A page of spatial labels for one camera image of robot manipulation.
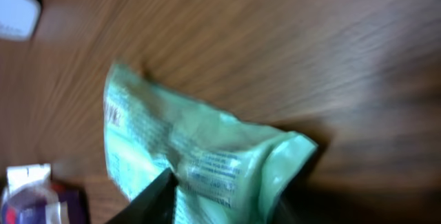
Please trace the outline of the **purple snack package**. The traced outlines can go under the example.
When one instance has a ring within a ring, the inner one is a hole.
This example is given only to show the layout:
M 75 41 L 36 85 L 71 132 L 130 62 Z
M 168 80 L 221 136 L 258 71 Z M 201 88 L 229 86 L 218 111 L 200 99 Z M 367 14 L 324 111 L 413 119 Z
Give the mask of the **purple snack package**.
M 2 224 L 86 224 L 81 191 L 51 179 L 49 163 L 6 168 Z

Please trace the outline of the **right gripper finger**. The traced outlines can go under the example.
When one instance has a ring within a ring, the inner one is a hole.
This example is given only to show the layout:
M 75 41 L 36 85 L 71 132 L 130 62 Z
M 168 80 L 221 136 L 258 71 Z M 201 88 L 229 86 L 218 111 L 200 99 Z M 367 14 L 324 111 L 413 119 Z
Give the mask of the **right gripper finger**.
M 178 180 L 167 168 L 106 224 L 172 224 Z

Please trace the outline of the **mint green wipes pack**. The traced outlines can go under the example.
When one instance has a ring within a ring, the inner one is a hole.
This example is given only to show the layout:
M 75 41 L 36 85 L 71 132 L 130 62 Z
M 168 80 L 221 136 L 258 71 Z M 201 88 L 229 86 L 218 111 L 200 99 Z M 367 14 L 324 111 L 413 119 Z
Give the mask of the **mint green wipes pack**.
M 176 223 L 265 223 L 317 145 L 110 68 L 103 94 L 108 176 L 134 200 L 164 170 L 178 179 Z

